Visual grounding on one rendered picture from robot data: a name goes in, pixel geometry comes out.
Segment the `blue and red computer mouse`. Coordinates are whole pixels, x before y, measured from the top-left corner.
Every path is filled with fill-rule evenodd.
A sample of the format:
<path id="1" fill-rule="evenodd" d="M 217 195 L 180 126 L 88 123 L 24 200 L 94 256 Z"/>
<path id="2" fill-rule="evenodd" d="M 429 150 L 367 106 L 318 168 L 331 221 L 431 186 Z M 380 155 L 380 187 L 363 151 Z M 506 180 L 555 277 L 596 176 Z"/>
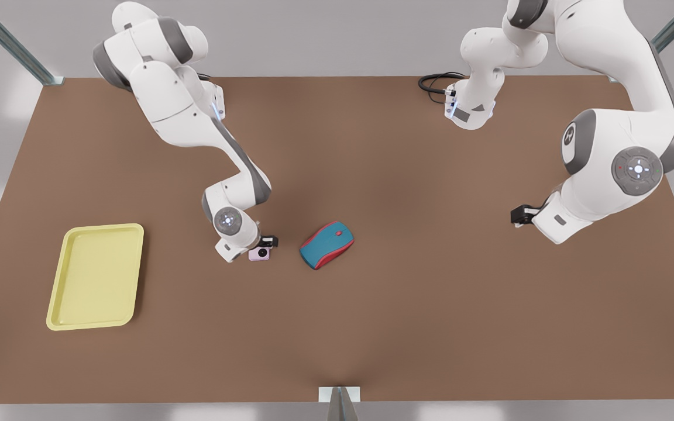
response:
<path id="1" fill-rule="evenodd" d="M 342 255 L 353 243 L 350 229 L 344 223 L 334 221 L 311 235 L 300 246 L 300 255 L 307 266 L 318 270 Z"/>

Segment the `yellow plastic tray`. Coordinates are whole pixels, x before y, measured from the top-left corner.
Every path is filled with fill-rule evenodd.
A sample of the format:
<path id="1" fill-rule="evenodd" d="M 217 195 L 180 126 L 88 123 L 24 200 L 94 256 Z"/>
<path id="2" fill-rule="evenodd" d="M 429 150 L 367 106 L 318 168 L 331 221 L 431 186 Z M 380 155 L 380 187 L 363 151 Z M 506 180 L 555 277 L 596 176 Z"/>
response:
<path id="1" fill-rule="evenodd" d="M 52 331 L 120 327 L 135 312 L 144 229 L 73 227 L 64 235 L 46 315 Z"/>

